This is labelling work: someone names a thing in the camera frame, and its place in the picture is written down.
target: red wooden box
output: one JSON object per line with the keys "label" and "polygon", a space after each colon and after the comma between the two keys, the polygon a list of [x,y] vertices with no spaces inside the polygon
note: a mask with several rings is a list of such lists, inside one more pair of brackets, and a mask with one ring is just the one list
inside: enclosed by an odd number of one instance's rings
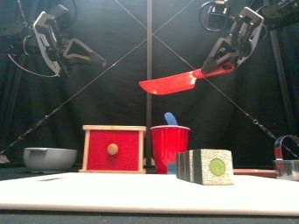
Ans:
{"label": "red wooden box", "polygon": [[144,173],[144,126],[84,125],[80,172]]}

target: red plastic cup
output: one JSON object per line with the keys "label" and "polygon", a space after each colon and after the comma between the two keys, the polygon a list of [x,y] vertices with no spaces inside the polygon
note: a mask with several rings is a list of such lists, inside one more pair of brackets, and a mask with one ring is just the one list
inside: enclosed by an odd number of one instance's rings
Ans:
{"label": "red plastic cup", "polygon": [[153,162],[157,174],[166,173],[169,163],[174,163],[177,152],[186,151],[190,129],[176,125],[153,126]]}

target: bowl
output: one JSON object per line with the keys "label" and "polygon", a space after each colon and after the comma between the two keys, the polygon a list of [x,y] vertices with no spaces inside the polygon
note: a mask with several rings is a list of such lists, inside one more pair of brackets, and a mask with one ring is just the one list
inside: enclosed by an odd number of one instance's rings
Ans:
{"label": "bowl", "polygon": [[74,164],[77,151],[58,148],[24,148],[22,162],[34,173],[65,172]]}
{"label": "bowl", "polygon": [[274,174],[277,179],[299,181],[299,160],[274,160]]}

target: round knob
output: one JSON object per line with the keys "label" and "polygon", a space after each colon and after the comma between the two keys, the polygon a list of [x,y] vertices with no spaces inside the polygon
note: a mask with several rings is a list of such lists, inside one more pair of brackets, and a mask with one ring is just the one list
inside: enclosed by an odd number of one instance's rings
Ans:
{"label": "round knob", "polygon": [[106,147],[106,153],[113,156],[117,154],[117,145],[114,143],[112,143],[108,147]]}

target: black curtain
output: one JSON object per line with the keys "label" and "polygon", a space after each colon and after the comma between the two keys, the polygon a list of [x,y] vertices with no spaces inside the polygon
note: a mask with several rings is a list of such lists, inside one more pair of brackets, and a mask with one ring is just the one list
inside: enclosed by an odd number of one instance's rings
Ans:
{"label": "black curtain", "polygon": [[[217,39],[226,37],[229,30],[208,32],[200,26],[198,10],[205,2],[152,1],[153,79],[200,68]],[[22,162],[24,147],[60,147],[76,149],[77,162],[81,163],[82,125],[145,126],[145,92],[137,82],[146,77],[148,2],[76,1],[77,12],[70,0],[37,1],[32,12],[34,3],[33,0],[22,1],[26,18],[30,13],[37,18],[40,12],[50,11],[54,4],[69,9],[76,20],[66,30],[68,36],[80,39],[101,55],[106,66],[77,64],[68,79],[42,78],[20,72],[5,53],[1,54],[1,149],[42,121],[41,126],[6,151],[9,159]],[[230,0],[232,15],[236,16],[249,3]],[[16,6],[12,3],[10,11],[17,11]],[[282,37],[278,44],[284,49],[284,73],[289,81],[293,117],[297,118],[297,47],[293,48],[297,33],[292,35],[288,29],[297,30],[286,27],[277,35]],[[52,75],[40,56],[26,56],[25,59],[18,56],[16,59],[26,69]],[[178,124],[190,128],[189,149],[228,149],[236,168],[272,168],[274,139],[262,132],[258,124],[276,137],[289,134],[290,130],[269,35],[258,40],[252,56],[237,70],[209,78],[209,82],[213,86],[205,80],[197,80],[189,91],[153,95],[152,125],[165,124],[164,113],[169,111]]]}

